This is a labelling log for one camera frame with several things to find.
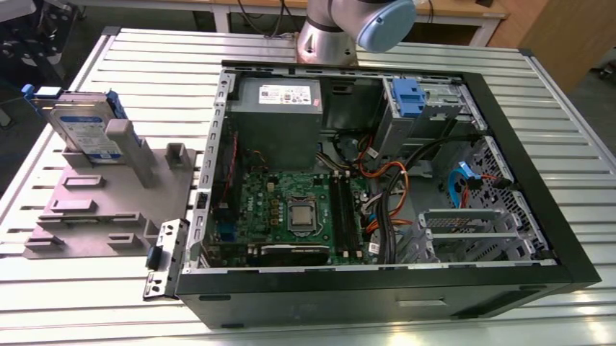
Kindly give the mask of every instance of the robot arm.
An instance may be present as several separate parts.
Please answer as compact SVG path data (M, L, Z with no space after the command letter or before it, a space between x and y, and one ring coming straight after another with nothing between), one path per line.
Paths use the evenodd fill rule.
M390 50L404 38L415 17L411 0L309 0L297 59L352 64L355 43L370 52Z

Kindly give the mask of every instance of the metal bracket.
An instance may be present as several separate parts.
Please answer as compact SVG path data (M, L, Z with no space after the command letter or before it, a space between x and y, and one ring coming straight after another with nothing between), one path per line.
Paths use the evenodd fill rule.
M188 233L188 221L184 219L164 222L156 240L149 249L145 266L149 274L145 279L142 300L177 300L175 287L180 274L181 255Z

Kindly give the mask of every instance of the slotted aluminum table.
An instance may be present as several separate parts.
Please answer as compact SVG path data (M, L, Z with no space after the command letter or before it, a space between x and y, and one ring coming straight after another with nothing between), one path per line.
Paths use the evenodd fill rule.
M142 257L20 257L65 162L46 126L0 201L0 342L199 345L591 345L616 343L616 164L533 58L509 49L402 44L363 66L483 74L602 282L489 320L211 331L177 302L141 302ZM289 40L122 29L102 35L70 88L120 94L152 148L201 151L221 59L293 61Z

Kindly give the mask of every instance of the wire bundle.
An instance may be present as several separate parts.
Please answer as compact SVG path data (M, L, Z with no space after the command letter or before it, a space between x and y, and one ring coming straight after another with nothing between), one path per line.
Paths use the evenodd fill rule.
M257 17L252 17L249 16L249 14L245 13L245 10L243 8L243 4L241 4L241 0L237 0L237 5L239 5L239 9L241 10L241 15L243 15L243 19L245 20L245 22L248 23L248 25L252 27L253 31L256 31L259 34L261 34L264 36L264 38L273 38L273 37L279 37L277 35L277 30L280 29L280 23L281 23L281 17L284 15L284 11L287 12L288 14L288 17L291 18L291 21L292 21L292 24L295 26L295 30L299 32L300 29L299 29L299 26L297 26L297 23L295 22L293 18L292 18L292 14L291 14L291 11L288 10L288 7L287 5L284 4L284 0L280 0L280 13L277 14L277 19L276 21L273 22L273 31L269 33L261 31L261 29L257 28L257 26L255 26L253 22L251 19L257 19L260 18L263 15L257 16Z

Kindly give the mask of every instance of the side panel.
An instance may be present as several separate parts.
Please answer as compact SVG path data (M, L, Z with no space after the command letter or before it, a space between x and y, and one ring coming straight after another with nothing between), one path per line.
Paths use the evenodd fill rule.
M499 285L330 290L185 295L180 299L213 329L489 317L535 300L557 287Z

